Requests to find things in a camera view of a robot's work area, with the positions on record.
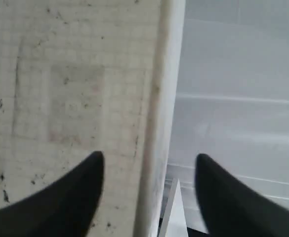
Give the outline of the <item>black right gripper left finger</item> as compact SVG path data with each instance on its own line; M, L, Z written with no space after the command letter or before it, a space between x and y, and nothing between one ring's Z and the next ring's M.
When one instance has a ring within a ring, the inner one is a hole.
M49 186L0 209L0 237L84 237L98 209L104 154L86 159Z

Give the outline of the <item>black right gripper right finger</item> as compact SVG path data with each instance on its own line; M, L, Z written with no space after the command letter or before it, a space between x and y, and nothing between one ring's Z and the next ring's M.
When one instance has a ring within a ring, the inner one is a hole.
M198 154L195 193L211 237L289 237L289 210L236 179L207 154Z

